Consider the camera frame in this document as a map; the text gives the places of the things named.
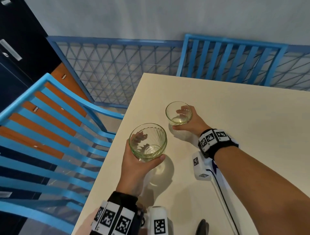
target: person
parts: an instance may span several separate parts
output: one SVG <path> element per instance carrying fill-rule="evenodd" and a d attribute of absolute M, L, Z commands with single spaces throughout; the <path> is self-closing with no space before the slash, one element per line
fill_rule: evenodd
<path fill-rule="evenodd" d="M 174 130 L 190 131 L 198 138 L 208 126 L 191 106 L 192 119 Z M 161 164 L 165 155 L 139 161 L 128 140 L 119 183 L 108 201 L 136 210 L 146 174 Z M 229 186 L 248 211 L 260 235 L 310 234 L 310 198 L 275 171 L 235 146 L 220 148 L 214 161 Z"/>

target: black cable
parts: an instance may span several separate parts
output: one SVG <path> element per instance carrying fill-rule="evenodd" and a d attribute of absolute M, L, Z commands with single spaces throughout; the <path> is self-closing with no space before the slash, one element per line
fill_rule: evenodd
<path fill-rule="evenodd" d="M 206 169 L 206 171 L 210 171 L 210 172 L 212 173 L 212 175 L 214 176 L 215 181 L 216 181 L 216 183 L 217 183 L 217 186 L 219 187 L 219 191 L 221 192 L 222 198 L 223 198 L 223 200 L 224 200 L 225 206 L 226 206 L 226 208 L 227 208 L 227 210 L 228 210 L 228 213 L 229 213 L 229 215 L 230 215 L 230 218 L 232 219 L 232 222 L 233 222 L 233 224 L 235 225 L 235 228 L 236 228 L 236 230 L 237 230 L 237 234 L 240 235 L 240 233 L 239 233 L 239 231 L 238 231 L 238 228 L 237 228 L 237 225 L 236 225 L 235 221 L 233 220 L 233 216 L 232 216 L 231 213 L 230 213 L 230 210 L 229 210 L 228 205 L 227 205 L 227 203 L 226 203 L 226 201 L 225 201 L 224 195 L 223 195 L 223 193 L 222 193 L 221 187 L 219 186 L 219 183 L 218 183 L 218 181 L 217 181 L 217 179 L 216 179 L 215 174 L 214 174 L 213 171 L 211 171 L 210 169 Z"/>

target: clear glass cup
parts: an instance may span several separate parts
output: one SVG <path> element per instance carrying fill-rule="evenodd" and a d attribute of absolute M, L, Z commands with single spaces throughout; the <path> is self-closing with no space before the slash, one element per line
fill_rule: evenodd
<path fill-rule="evenodd" d="M 136 157 L 152 160 L 164 152 L 167 146 L 167 134 L 160 125 L 145 123 L 130 134 L 129 146 Z"/>
<path fill-rule="evenodd" d="M 168 104 L 166 108 L 166 116 L 171 126 L 183 125 L 188 123 L 192 116 L 192 110 L 187 103 L 175 101 Z"/>

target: wall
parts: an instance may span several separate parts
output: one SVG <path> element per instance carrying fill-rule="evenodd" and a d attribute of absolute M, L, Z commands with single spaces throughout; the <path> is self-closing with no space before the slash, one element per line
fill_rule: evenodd
<path fill-rule="evenodd" d="M 310 45 L 307 0 L 25 0 L 48 35 L 182 40 L 185 33 Z"/>

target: table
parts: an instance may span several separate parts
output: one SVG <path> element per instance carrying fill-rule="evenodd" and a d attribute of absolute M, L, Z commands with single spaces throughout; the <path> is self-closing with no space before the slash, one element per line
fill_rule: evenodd
<path fill-rule="evenodd" d="M 192 155 L 199 151 L 196 140 L 192 139 L 193 145 L 169 131 L 165 108 L 173 101 L 195 106 L 208 125 L 227 131 L 241 149 L 310 196 L 310 92 L 145 73 L 73 234 L 115 190 L 126 139 L 135 127 L 147 122 L 166 130 L 168 158 L 159 170 L 165 172 L 165 180 L 145 191 L 146 203 L 152 203 L 154 195 L 154 204 L 166 207 L 175 235 L 195 234 L 202 218 L 210 224 L 209 234 L 233 234 L 218 191 L 211 182 L 194 177 Z M 226 192 L 242 234 L 257 234 L 241 202 L 229 187 Z"/>

